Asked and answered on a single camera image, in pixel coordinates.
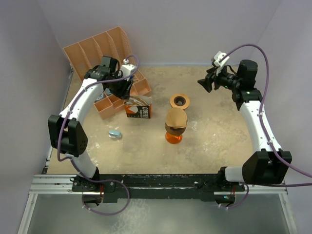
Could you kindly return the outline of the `coffee filter box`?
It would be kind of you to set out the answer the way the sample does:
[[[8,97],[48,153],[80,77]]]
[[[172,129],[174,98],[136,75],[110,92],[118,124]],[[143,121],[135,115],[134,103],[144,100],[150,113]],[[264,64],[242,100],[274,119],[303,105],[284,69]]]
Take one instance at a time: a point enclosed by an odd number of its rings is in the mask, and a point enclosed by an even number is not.
[[[124,100],[126,116],[129,118],[150,119],[152,117],[152,99],[147,96],[130,96]]]

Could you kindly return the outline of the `wooden ring stand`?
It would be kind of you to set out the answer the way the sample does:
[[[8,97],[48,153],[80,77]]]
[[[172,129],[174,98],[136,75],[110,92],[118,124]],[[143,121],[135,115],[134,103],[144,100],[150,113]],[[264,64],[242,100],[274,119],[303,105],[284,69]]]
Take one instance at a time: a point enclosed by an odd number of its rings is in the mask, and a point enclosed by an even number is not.
[[[190,106],[190,99],[185,94],[174,94],[170,97],[170,106],[185,110]]]

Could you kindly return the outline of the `brown paper coffee filter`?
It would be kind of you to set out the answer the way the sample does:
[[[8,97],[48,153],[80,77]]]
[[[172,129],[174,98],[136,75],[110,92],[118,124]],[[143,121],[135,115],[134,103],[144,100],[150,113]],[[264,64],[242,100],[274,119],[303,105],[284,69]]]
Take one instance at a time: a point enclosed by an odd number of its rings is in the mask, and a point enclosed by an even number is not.
[[[188,117],[184,110],[172,107],[168,110],[166,115],[166,124],[173,128],[187,127]]]

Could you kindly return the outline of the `blue ribbed coffee dripper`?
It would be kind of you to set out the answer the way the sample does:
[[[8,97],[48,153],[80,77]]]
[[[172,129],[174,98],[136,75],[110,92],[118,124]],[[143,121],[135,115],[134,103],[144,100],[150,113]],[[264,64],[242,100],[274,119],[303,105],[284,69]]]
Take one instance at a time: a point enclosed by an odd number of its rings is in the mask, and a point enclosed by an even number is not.
[[[165,129],[167,133],[173,135],[173,136],[180,136],[182,135],[186,130],[187,124],[185,124],[183,127],[170,127],[165,123]]]

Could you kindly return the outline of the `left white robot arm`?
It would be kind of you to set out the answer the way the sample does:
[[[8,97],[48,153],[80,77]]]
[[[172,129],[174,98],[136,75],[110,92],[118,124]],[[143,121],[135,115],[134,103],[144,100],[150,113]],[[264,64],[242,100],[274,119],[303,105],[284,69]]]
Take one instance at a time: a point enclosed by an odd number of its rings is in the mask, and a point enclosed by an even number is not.
[[[83,186],[89,191],[100,187],[100,179],[99,170],[86,151],[88,137],[82,125],[89,109],[105,89],[122,100],[130,97],[133,76],[139,68],[139,61],[131,64],[130,58],[137,57],[129,55],[120,63],[116,58],[103,56],[100,64],[85,73],[81,87],[68,106],[48,118],[50,142],[57,151],[57,160],[70,161],[78,176],[84,178]]]

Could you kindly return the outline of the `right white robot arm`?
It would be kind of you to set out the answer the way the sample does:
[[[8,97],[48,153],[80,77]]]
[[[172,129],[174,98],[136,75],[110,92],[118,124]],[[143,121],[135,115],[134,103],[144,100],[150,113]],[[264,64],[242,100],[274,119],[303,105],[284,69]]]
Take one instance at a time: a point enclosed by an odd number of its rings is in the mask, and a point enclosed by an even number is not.
[[[283,151],[271,131],[264,107],[263,97],[255,88],[258,65],[252,60],[242,60],[236,73],[229,73],[225,62],[216,60],[198,83],[207,92],[224,87],[231,90],[237,110],[243,116],[252,141],[254,153],[241,167],[225,167],[217,178],[217,186],[223,191],[233,187],[234,182],[275,185],[281,184],[288,164],[292,161],[289,151]]]

